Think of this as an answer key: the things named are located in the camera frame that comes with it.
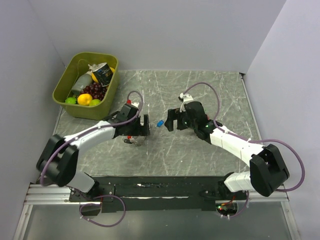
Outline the key with blue tag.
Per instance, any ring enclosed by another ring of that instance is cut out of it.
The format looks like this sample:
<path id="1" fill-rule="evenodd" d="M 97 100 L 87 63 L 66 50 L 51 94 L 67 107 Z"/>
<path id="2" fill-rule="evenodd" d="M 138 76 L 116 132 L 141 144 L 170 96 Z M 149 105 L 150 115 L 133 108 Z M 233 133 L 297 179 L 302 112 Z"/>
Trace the key with blue tag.
<path id="1" fill-rule="evenodd" d="M 164 124 L 164 121 L 163 121 L 163 120 L 160 120 L 160 121 L 155 125 L 155 127 L 156 127 L 156 128 L 160 128 L 163 124 Z"/>

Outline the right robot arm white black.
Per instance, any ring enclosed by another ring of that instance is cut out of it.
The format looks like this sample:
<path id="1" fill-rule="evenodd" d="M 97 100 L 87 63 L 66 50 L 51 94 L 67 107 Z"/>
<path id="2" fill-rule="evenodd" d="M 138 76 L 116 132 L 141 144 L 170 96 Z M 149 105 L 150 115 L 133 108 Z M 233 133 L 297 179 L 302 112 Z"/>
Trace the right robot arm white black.
<path id="1" fill-rule="evenodd" d="M 280 150 L 273 144 L 264 146 L 250 143 L 234 135 L 227 127 L 205 113 L 199 101 L 192 101 L 183 108 L 169 109 L 164 123 L 168 131 L 191 129 L 195 135 L 234 155 L 248 167 L 246 172 L 231 172 L 224 176 L 218 193 L 230 199 L 239 191 L 255 191 L 264 197 L 275 192 L 290 176 Z"/>

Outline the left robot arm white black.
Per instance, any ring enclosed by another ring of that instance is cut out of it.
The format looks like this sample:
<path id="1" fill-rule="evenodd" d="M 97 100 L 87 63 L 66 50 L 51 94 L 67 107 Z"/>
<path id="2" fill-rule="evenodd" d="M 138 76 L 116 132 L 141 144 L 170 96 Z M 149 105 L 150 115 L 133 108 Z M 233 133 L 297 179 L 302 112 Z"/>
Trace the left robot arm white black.
<path id="1" fill-rule="evenodd" d="M 87 201 L 99 195 L 99 183 L 87 173 L 77 170 L 78 158 L 96 145 L 117 137 L 147 137 L 150 135 L 149 115 L 140 116 L 141 109 L 125 103 L 92 127 L 73 135 L 51 136 L 39 157 L 36 168 L 40 183 L 49 178 L 59 187 L 68 186 L 81 191 Z"/>

